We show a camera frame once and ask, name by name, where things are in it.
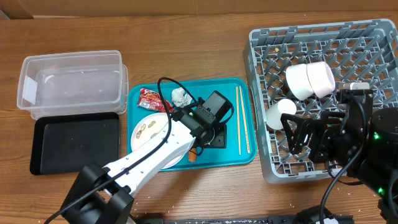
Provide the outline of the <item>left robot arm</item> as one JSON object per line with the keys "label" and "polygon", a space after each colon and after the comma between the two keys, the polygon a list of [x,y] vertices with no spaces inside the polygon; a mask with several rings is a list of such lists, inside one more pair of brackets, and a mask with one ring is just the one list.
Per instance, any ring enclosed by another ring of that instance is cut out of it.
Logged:
{"label": "left robot arm", "polygon": [[167,112],[166,125],[134,152],[104,167],[84,167],[58,214],[68,223],[127,223],[138,191],[170,161],[214,141],[227,122],[225,114],[233,112],[218,91]]}

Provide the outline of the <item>orange carrot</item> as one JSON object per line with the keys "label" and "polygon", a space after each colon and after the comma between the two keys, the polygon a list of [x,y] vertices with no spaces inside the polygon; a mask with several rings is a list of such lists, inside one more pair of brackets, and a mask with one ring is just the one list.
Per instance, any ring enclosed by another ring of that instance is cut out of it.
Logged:
{"label": "orange carrot", "polygon": [[196,148],[192,148],[188,152],[188,161],[189,162],[195,162],[196,159],[197,159],[197,149]]}

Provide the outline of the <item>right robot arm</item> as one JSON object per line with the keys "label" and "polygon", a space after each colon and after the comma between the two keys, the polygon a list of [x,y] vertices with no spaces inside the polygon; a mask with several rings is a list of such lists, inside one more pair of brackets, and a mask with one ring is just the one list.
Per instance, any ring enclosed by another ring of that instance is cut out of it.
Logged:
{"label": "right robot arm", "polygon": [[314,163],[336,161],[339,173],[323,195],[321,204],[297,214],[294,223],[352,223],[325,208],[340,177],[356,178],[379,196],[378,207],[387,223],[397,223],[397,108],[373,110],[373,91],[342,89],[336,99],[344,112],[323,111],[320,119],[282,114],[280,120],[291,154],[308,147]]}

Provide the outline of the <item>white cup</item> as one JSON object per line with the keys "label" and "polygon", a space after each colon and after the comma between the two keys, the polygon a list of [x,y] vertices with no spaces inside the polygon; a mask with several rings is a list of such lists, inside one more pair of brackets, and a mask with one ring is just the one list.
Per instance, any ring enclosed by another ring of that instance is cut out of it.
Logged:
{"label": "white cup", "polygon": [[282,99],[266,111],[266,123],[271,129],[281,130],[283,128],[280,120],[282,114],[295,114],[296,111],[297,107],[292,100]]}

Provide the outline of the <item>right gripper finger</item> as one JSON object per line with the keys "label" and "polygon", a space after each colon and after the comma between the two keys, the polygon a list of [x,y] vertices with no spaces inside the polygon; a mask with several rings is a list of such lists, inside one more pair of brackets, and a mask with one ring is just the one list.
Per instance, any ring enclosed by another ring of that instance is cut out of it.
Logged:
{"label": "right gripper finger", "polygon": [[325,124],[339,124],[342,119],[342,112],[338,111],[322,111],[320,113],[320,119]]}
{"label": "right gripper finger", "polygon": [[311,118],[283,113],[280,117],[291,154],[300,154],[312,135]]}

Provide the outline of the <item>pink bowl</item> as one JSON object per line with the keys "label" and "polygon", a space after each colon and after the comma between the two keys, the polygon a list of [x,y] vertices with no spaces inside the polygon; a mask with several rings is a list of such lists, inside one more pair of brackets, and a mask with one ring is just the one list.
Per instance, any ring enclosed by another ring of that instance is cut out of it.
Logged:
{"label": "pink bowl", "polygon": [[307,76],[313,92],[318,98],[323,98],[335,90],[335,79],[326,62],[309,63]]}

